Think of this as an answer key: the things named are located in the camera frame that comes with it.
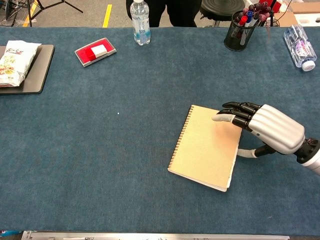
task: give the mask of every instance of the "person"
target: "person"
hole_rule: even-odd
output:
[[[174,27],[196,27],[195,17],[202,0],[144,0],[149,6],[149,25],[159,27],[162,13],[167,8],[170,22]],[[126,0],[126,11],[130,19],[133,0]]]

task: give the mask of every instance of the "plastic bottle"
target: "plastic bottle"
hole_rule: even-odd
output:
[[[284,40],[298,68],[307,72],[315,68],[317,55],[300,25],[292,25],[283,34]]]
[[[144,0],[133,0],[130,6],[134,40],[139,45],[150,43],[149,6]]]

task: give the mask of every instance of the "spiral binding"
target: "spiral binding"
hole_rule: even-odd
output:
[[[186,128],[187,128],[187,125],[189,123],[189,119],[191,117],[191,113],[193,112],[194,110],[194,106],[191,105],[191,107],[189,108],[189,112],[188,112],[188,115],[186,116],[185,118],[185,121],[184,121],[184,124],[183,124],[183,127],[182,127],[182,130],[180,132],[180,135],[179,135],[179,138],[178,138],[178,141],[176,142],[176,145],[175,145],[175,148],[174,148],[174,151],[173,151],[173,154],[172,154],[172,157],[171,157],[171,160],[170,160],[170,163],[169,163],[169,166],[168,166],[168,169],[171,168],[171,165],[175,159],[175,156],[176,156],[176,153],[178,151],[178,148],[179,148],[179,145],[182,141],[182,137],[183,135],[185,134],[185,131],[186,131]]]

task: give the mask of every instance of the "tan notebook cover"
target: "tan notebook cover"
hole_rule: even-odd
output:
[[[242,129],[211,118],[218,110],[192,105],[168,171],[226,192],[230,186]]]

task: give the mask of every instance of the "table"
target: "table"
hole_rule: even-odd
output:
[[[2,28],[54,44],[41,94],[0,96],[0,229],[320,235],[320,177],[296,158],[238,157],[220,192],[167,171],[191,104],[269,104],[320,137],[319,74],[296,68],[284,28],[258,28],[242,52],[227,28]],[[316,53],[320,33],[305,29]],[[117,53],[83,68],[74,50],[107,37]],[[243,132],[239,147],[262,143]]]

